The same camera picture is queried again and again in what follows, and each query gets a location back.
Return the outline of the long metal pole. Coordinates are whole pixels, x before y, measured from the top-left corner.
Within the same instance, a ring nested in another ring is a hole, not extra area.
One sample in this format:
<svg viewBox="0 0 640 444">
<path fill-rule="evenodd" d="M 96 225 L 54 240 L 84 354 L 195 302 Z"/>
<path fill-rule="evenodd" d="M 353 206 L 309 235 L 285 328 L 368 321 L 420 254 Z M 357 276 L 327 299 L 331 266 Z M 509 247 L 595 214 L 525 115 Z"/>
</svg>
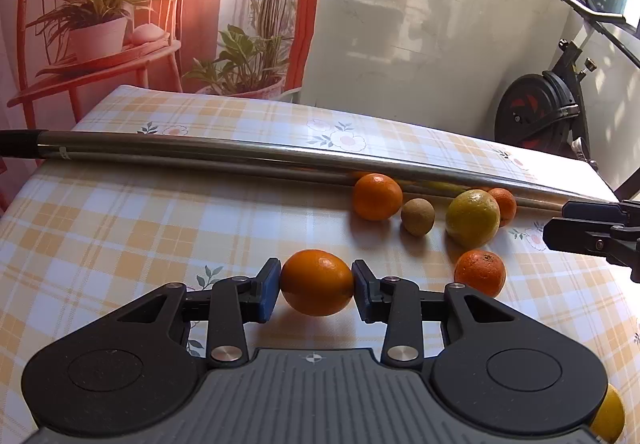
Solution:
<svg viewBox="0 0 640 444">
<path fill-rule="evenodd" d="M 568 201 L 593 201 L 589 196 L 542 184 L 398 158 L 174 135 L 9 129 L 1 132 L 1 155 L 217 170 L 335 185 L 353 185 L 368 173 L 382 173 L 396 180 L 408 193 L 452 198 L 466 190 L 503 187 L 520 204 L 549 210 L 559 210 Z"/>
</svg>

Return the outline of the brown kiwi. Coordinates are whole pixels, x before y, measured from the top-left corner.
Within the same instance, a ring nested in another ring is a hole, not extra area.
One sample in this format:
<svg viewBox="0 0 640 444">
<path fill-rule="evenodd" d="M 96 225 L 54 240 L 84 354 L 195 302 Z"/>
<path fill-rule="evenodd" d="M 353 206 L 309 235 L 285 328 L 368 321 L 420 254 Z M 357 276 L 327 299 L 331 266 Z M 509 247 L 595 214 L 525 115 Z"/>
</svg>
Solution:
<svg viewBox="0 0 640 444">
<path fill-rule="evenodd" d="M 413 198 L 401 208 L 401 225 L 412 236 L 423 237 L 435 223 L 435 209 L 424 198 Z"/>
</svg>

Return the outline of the mandarin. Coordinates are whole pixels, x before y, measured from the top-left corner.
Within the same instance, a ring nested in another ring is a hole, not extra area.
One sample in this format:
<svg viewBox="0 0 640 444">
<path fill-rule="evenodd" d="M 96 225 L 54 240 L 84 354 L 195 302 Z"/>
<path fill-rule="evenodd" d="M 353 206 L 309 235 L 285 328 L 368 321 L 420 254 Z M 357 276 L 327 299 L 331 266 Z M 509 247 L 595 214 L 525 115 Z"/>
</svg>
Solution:
<svg viewBox="0 0 640 444">
<path fill-rule="evenodd" d="M 295 311 L 329 316 L 342 311 L 354 294 L 354 276 L 339 257 L 319 249 L 290 256 L 282 267 L 280 290 Z"/>
<path fill-rule="evenodd" d="M 368 173 L 352 190 L 352 209 L 368 221 L 390 219 L 401 209 L 404 194 L 399 184 L 382 173 Z"/>
<path fill-rule="evenodd" d="M 506 283 L 506 267 L 495 253 L 473 249 L 458 259 L 454 266 L 454 280 L 495 298 Z"/>
<path fill-rule="evenodd" d="M 516 216 L 518 211 L 518 204 L 516 203 L 514 195 L 503 187 L 494 187 L 488 191 L 488 194 L 494 197 L 494 200 L 498 204 L 500 210 L 500 225 L 505 227 Z"/>
</svg>

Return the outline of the printed room backdrop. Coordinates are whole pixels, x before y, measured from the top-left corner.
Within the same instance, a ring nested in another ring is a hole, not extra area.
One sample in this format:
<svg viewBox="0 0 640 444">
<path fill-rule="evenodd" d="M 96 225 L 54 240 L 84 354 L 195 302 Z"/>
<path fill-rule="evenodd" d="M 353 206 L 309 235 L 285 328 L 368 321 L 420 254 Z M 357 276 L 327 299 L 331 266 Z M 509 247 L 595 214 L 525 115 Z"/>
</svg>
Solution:
<svg viewBox="0 0 640 444">
<path fill-rule="evenodd" d="M 318 0 L 3 0 L 28 128 L 78 123 L 100 92 L 143 88 L 273 99 L 300 86 Z"/>
</svg>

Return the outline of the yellow-green citrus fruit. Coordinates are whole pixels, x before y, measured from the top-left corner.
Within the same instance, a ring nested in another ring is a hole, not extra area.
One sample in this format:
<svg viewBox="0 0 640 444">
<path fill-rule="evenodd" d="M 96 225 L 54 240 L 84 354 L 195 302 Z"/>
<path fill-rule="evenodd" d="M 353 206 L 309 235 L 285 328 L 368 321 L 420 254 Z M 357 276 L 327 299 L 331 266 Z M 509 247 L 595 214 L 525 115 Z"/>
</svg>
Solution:
<svg viewBox="0 0 640 444">
<path fill-rule="evenodd" d="M 499 227 L 498 203 L 486 191 L 465 191 L 448 206 L 446 232 L 465 249 L 485 245 L 495 237 Z"/>
</svg>

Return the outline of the large yellow lemon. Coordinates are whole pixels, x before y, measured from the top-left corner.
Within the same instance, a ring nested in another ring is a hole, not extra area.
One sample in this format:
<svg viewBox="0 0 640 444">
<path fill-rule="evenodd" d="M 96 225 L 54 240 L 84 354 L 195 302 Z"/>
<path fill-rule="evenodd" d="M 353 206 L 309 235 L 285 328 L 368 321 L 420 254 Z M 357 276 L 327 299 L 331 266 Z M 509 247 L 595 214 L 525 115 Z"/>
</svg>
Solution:
<svg viewBox="0 0 640 444">
<path fill-rule="evenodd" d="M 594 417 L 590 430 L 600 440 L 614 444 L 625 427 L 625 409 L 618 391 L 608 384 L 605 398 Z"/>
</svg>

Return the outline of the black exercise bike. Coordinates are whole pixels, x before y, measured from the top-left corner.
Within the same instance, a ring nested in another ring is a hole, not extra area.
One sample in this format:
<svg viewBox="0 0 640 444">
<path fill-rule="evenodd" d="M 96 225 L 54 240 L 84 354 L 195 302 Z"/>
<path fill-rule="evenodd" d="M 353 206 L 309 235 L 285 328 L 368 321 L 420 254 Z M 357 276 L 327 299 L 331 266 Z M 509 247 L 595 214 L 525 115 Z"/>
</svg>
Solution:
<svg viewBox="0 0 640 444">
<path fill-rule="evenodd" d="M 572 39 L 561 38 L 561 55 L 539 74 L 526 74 L 511 82 L 498 104 L 495 141 L 576 158 L 598 170 L 590 151 L 588 119 L 582 81 L 597 69 L 587 58 L 580 70 L 577 62 L 594 33 L 604 36 L 634 65 L 639 58 L 606 27 L 622 30 L 630 26 L 620 13 L 598 11 L 591 0 L 562 0 L 582 18 L 582 27 Z"/>
</svg>

